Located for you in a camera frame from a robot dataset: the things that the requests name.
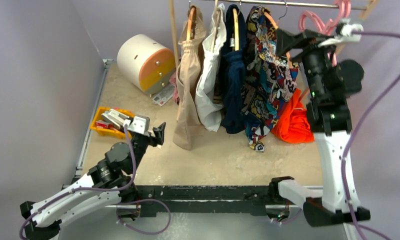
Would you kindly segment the colourful comic print shorts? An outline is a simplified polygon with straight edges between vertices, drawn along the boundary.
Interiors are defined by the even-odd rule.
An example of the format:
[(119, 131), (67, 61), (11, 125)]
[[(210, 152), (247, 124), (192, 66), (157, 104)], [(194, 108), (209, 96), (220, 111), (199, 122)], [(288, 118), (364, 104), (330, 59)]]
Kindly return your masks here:
[(264, 152), (263, 138), (277, 125), (297, 89), (299, 65), (287, 55), (276, 55), (277, 28), (270, 10), (252, 7), (246, 19), (241, 113), (248, 145), (256, 152)]

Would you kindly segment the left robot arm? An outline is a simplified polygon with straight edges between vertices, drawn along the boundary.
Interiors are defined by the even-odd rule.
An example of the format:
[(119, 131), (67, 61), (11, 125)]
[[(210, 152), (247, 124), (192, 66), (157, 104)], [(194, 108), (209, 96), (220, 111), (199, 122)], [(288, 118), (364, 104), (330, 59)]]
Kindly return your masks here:
[(95, 166), (78, 180), (47, 199), (20, 205), (24, 222), (21, 240), (51, 240), (62, 227), (108, 205), (140, 205), (161, 200), (143, 198), (135, 185), (137, 169), (148, 147), (160, 147), (165, 141), (166, 122), (149, 131), (149, 121), (134, 117), (125, 121), (125, 142), (113, 144)]

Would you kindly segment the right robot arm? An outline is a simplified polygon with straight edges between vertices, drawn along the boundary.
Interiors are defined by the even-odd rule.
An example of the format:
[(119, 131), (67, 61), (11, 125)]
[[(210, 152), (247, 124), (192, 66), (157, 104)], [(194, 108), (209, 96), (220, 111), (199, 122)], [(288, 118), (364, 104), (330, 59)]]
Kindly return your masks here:
[(333, 64), (335, 37), (309, 29), (294, 34), (279, 28), (276, 38), (277, 56), (300, 50), (291, 62), (302, 63), (310, 90), (306, 116), (318, 146), (323, 186), (317, 192), (290, 176), (275, 177), (269, 184), (270, 200), (276, 204), (284, 200), (294, 203), (311, 227), (369, 220), (370, 211), (361, 206), (355, 191), (347, 148), (353, 130), (347, 100), (362, 90), (363, 67), (353, 59)]

